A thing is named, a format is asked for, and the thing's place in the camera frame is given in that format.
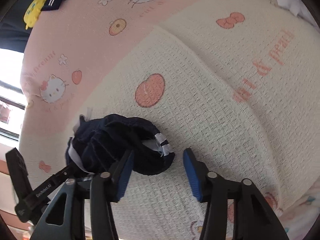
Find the navy shorts white stripes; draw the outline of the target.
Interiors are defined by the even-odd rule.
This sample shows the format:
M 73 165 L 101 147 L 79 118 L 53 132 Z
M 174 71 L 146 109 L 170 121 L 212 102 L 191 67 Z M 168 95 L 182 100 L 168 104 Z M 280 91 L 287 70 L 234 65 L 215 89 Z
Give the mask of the navy shorts white stripes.
M 126 151 L 133 152 L 133 170 L 147 176 L 166 171 L 175 153 L 160 130 L 149 120 L 118 114 L 87 120 L 79 116 L 65 153 L 66 163 L 74 163 L 87 174 L 108 171 Z

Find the white and dark clothes pile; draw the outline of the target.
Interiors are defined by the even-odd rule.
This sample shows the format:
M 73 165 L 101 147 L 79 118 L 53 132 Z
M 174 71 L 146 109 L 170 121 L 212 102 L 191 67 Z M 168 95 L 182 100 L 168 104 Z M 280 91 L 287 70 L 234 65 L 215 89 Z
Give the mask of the white and dark clothes pile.
M 309 22 L 315 28 L 319 29 L 315 18 L 312 16 L 311 12 L 305 6 L 302 0 L 277 0 L 277 4 L 279 7 L 290 11 L 294 16 L 299 16 L 300 18 Z

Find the pink cream Hello Kitty blanket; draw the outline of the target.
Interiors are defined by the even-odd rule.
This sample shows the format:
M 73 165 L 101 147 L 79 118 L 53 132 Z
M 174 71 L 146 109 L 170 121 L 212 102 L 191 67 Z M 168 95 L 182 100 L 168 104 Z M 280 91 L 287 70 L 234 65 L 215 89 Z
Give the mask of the pink cream Hello Kitty blanket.
M 182 154 L 249 178 L 291 239 L 319 212 L 319 32 L 276 0 L 66 0 L 24 51 L 20 138 L 31 185 L 65 166 L 79 116 L 138 116 L 167 138 L 162 174 L 133 172 L 122 239 L 198 239 L 205 206 Z

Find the yellow plush toy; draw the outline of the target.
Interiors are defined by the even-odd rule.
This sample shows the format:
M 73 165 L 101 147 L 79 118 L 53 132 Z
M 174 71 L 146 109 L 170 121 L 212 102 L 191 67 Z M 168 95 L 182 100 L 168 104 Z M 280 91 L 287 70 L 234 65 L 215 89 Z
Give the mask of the yellow plush toy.
M 46 0 L 33 0 L 26 10 L 23 20 L 25 22 L 25 29 L 33 28 L 37 22 L 41 9 L 44 6 Z

